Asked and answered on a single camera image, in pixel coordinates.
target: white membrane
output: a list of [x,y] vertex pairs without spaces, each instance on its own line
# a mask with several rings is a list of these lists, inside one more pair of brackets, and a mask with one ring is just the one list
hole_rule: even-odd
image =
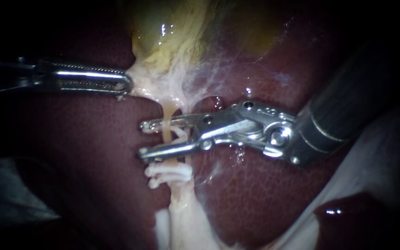
[[400,204],[398,110],[384,115],[365,129],[325,188],[270,249],[314,249],[319,235],[314,209],[328,201],[362,191],[390,208],[397,208]]
[[155,213],[155,235],[157,237],[157,249],[169,249],[169,211],[167,209],[159,210]]

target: metal pivot screw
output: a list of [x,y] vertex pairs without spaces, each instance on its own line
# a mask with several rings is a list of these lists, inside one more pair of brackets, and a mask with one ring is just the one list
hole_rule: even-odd
[[295,156],[292,156],[290,160],[291,160],[291,162],[292,162],[293,164],[295,164],[295,165],[297,165],[297,164],[300,163],[300,160],[299,160],[297,157],[295,157]]
[[212,146],[213,146],[213,144],[210,140],[204,141],[200,145],[201,149],[203,149],[203,150],[209,150]]
[[270,143],[273,146],[282,147],[284,146],[289,140],[289,132],[286,129],[275,129],[271,133],[271,140]]
[[207,115],[205,117],[203,117],[203,122],[206,124],[211,124],[213,122],[214,117]]
[[254,103],[251,101],[246,101],[243,103],[243,107],[246,108],[247,110],[251,110],[253,106],[254,106]]

